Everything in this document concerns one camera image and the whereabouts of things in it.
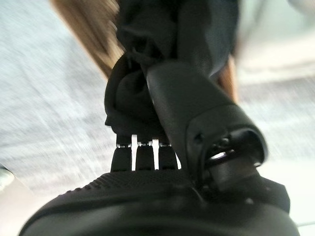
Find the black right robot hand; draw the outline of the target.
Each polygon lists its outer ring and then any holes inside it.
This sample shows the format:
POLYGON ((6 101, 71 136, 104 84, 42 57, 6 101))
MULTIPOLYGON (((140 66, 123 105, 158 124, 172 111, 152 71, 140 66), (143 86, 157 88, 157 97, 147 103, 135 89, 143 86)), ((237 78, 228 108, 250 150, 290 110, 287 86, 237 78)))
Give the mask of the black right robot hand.
POLYGON ((150 97, 181 169, 101 175, 40 208, 22 236, 297 236, 283 185, 260 176, 260 130, 191 66, 149 69, 150 97))

